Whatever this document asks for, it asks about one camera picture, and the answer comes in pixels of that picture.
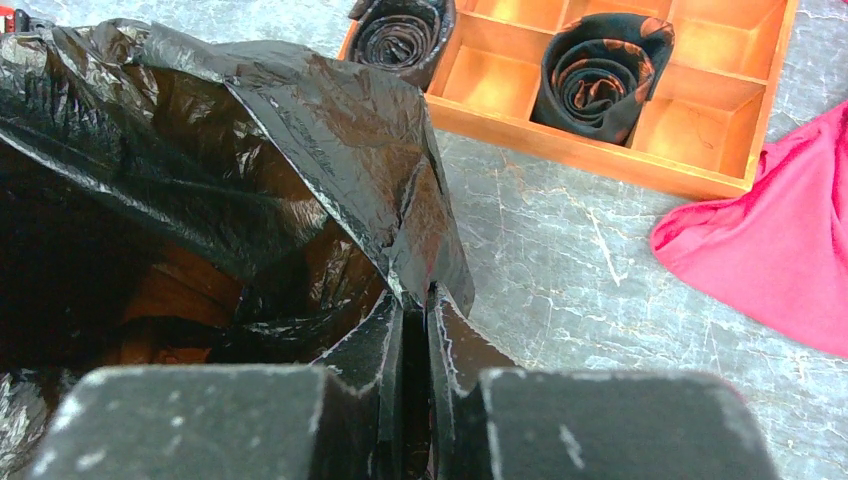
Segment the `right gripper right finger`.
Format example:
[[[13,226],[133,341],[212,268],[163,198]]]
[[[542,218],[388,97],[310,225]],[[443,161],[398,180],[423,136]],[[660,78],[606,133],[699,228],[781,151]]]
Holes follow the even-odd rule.
[[[539,371],[433,285],[427,338],[439,479],[774,479],[742,396],[695,371]]]

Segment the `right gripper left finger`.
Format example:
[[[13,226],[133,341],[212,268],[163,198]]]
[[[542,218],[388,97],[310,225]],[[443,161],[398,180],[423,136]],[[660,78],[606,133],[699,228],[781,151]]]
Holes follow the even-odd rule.
[[[309,365],[104,367],[60,404],[30,479],[398,479],[403,311],[384,294]]]

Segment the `black trash bag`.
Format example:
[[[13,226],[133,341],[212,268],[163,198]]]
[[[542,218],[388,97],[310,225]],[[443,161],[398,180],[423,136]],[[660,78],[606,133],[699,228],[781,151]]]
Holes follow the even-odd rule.
[[[391,294],[398,479],[439,479],[427,299],[474,286],[426,102],[283,41],[1,37],[1,475],[99,368],[309,365]]]

